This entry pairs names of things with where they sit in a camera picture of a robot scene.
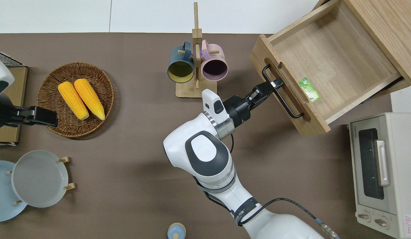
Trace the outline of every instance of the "woven plate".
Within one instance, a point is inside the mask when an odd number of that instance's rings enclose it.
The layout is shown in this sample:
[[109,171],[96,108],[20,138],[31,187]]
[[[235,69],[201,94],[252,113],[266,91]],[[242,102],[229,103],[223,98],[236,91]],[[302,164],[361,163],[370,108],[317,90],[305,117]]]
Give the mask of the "woven plate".
[[84,62],[73,62],[53,70],[43,81],[37,94],[37,105],[58,114],[58,127],[47,127],[50,131],[68,138],[80,137],[92,133],[105,121],[93,115],[79,120],[65,103],[58,91],[58,85],[64,81],[72,84],[84,78],[90,83],[105,110],[105,120],[114,104],[114,89],[111,80],[103,70]]

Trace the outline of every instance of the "tabletop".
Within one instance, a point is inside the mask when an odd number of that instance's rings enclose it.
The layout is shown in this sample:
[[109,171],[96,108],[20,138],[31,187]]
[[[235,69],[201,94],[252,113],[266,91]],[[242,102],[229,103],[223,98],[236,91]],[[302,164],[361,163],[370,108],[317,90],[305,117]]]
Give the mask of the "tabletop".
[[[39,87],[69,62],[97,65],[110,77],[114,108],[105,124],[80,139],[46,127],[23,126],[20,143],[0,146],[0,160],[17,162],[37,149],[69,156],[70,182],[55,205],[28,206],[0,223],[0,238],[166,238],[174,222],[187,238],[244,238],[231,215],[209,201],[187,172],[172,167],[162,142],[202,112],[201,99],[175,96],[166,69],[170,50],[190,34],[0,34],[0,50],[29,67],[24,106],[36,104]],[[241,97],[261,83],[248,59],[258,35],[204,34],[225,52],[228,75],[218,83],[222,100]],[[390,238],[356,221],[349,134],[345,124],[390,112],[389,95],[367,100],[330,124],[331,131],[301,137],[274,97],[234,132],[233,162],[244,187],[262,204],[286,197],[325,221],[341,238]],[[223,141],[231,146],[230,137]],[[318,225],[286,202],[268,207]]]

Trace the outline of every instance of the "oven window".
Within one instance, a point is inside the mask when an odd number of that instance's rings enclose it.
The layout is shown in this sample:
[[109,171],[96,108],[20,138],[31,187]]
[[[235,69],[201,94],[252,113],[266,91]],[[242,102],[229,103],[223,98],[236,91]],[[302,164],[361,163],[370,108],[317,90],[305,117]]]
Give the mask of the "oven window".
[[363,190],[365,195],[376,199],[384,199],[383,187],[378,184],[377,152],[375,141],[378,139],[377,129],[359,131],[360,160],[362,162]]

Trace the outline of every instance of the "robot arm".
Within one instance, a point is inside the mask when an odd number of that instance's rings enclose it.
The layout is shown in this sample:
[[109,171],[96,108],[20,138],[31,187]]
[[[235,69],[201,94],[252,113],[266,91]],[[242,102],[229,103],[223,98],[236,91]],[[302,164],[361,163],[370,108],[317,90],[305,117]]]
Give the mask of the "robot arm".
[[275,81],[256,86],[245,98],[234,96],[223,103],[218,95],[204,90],[204,112],[170,133],[164,140],[164,151],[170,163],[189,172],[207,197],[227,208],[252,239],[321,239],[297,217],[262,208],[240,183],[231,153],[220,141],[248,120],[250,110],[281,86],[276,86]]
[[58,126],[56,113],[38,106],[28,108],[14,106],[11,100],[3,94],[15,78],[8,68],[0,61],[0,128],[4,125],[17,127],[19,124],[41,124],[50,127]]

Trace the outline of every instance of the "green packet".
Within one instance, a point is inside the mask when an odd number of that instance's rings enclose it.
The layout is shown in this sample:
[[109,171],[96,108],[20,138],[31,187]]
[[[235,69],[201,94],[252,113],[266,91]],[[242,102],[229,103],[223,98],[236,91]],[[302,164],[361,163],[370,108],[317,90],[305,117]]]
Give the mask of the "green packet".
[[321,98],[321,96],[318,94],[318,92],[313,87],[312,83],[307,77],[304,77],[304,79],[300,80],[298,83],[300,84],[301,88],[306,93],[307,97],[309,97],[312,103],[316,102],[316,100],[319,100]]

